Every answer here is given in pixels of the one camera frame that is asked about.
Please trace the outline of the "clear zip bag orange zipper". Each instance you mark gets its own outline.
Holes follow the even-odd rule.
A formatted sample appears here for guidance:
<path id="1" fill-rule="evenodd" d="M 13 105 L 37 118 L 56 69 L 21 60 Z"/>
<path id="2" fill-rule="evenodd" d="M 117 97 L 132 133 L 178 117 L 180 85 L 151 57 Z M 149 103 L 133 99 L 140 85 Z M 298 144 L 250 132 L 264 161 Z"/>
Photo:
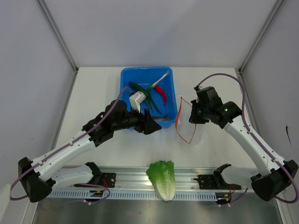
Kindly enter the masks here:
<path id="1" fill-rule="evenodd" d="M 181 94 L 178 95 L 178 113 L 175 120 L 175 131 L 178 141 L 186 146 L 199 146 L 202 142 L 203 129 L 200 124 L 192 124 L 189 118 L 192 104 Z"/>

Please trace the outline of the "toy napa cabbage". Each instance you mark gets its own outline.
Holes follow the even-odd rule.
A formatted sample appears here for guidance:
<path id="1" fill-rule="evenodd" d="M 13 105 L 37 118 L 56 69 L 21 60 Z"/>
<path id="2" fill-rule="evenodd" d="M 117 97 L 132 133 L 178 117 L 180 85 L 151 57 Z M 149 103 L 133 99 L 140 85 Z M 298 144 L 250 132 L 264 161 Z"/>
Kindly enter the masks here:
<path id="1" fill-rule="evenodd" d="M 146 171 L 153 188 L 163 201 L 171 201 L 176 193 L 174 163 L 172 161 L 156 161 Z"/>

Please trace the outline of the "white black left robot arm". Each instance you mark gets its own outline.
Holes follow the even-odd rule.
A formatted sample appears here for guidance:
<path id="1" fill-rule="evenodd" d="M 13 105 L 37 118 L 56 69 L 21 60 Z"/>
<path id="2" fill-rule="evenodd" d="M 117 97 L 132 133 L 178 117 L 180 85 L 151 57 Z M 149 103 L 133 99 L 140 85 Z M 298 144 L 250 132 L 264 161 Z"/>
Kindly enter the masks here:
<path id="1" fill-rule="evenodd" d="M 36 203 L 54 189 L 70 185 L 98 186 L 102 172 L 94 162 L 87 162 L 78 168 L 64 169 L 64 165 L 110 140 L 114 132 L 130 128 L 144 135 L 161 130 L 149 110 L 128 111 L 124 101 L 114 100 L 64 146 L 32 160 L 22 158 L 18 161 L 18 175 L 26 197 Z"/>

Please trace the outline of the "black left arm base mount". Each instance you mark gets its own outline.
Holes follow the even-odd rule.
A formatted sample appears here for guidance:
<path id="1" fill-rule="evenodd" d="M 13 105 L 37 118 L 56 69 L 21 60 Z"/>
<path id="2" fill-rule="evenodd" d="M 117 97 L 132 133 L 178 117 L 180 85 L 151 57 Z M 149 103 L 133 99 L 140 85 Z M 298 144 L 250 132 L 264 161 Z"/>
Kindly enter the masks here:
<path id="1" fill-rule="evenodd" d="M 102 173 L 100 168 L 94 162 L 85 164 L 92 173 L 92 178 L 85 184 L 94 184 L 104 186 L 106 188 L 114 188 L 116 183 L 116 173 Z"/>

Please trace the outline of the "dark green toy cucumber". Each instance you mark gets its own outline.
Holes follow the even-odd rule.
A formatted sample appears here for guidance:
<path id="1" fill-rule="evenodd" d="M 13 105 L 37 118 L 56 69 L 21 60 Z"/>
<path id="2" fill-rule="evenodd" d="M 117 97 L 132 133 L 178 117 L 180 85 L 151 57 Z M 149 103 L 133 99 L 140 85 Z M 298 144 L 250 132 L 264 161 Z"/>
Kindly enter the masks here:
<path id="1" fill-rule="evenodd" d="M 142 93 L 145 94 L 145 96 L 148 96 L 148 92 L 143 88 L 141 87 L 139 84 L 137 83 L 134 83 L 134 82 L 129 82 L 129 85 L 135 90 L 135 91 L 140 91 Z"/>

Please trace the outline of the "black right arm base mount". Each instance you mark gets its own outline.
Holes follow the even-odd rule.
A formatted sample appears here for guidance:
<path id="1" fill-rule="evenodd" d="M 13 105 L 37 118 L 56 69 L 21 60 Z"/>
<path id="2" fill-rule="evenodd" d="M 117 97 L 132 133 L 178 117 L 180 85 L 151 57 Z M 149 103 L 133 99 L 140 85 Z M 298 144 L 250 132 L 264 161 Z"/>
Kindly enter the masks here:
<path id="1" fill-rule="evenodd" d="M 241 190 L 242 187 L 237 184 L 228 184 L 224 181 L 221 174 L 224 169 L 231 167 L 231 164 L 224 164 L 218 167 L 209 175 L 198 175 L 194 180 L 199 184 L 200 189 L 215 189 L 215 190 Z"/>

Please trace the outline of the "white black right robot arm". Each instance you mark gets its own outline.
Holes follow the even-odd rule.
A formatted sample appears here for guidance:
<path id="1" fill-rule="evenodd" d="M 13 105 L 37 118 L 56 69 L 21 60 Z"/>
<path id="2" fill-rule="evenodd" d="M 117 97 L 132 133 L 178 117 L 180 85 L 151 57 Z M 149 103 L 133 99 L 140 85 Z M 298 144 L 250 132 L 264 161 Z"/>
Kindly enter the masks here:
<path id="1" fill-rule="evenodd" d="M 223 103 L 215 88 L 195 88 L 197 98 L 192 103 L 189 118 L 192 124 L 212 122 L 231 135 L 255 164 L 255 168 L 237 168 L 224 164 L 217 168 L 213 182 L 218 188 L 230 183 L 252 188 L 264 201 L 276 197 L 293 184 L 299 169 L 294 160 L 285 160 L 247 124 L 243 110 L 234 102 Z"/>

